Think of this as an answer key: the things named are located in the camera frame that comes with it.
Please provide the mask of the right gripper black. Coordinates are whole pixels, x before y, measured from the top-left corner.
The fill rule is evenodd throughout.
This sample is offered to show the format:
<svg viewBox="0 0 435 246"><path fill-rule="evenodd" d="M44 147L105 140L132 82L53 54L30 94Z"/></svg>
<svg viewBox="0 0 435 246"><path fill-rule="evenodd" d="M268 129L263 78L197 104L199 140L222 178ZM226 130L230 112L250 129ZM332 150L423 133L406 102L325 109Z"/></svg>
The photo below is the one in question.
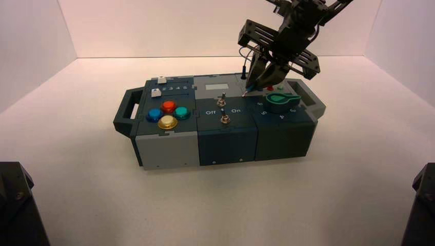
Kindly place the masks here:
<svg viewBox="0 0 435 246"><path fill-rule="evenodd" d="M281 32L252 20L246 20L239 32L238 45L249 48L252 57L245 89L263 90L279 84L290 70L312 79L320 73L318 58L307 50L311 40L297 30L285 27ZM293 63L300 70L289 67Z"/></svg>

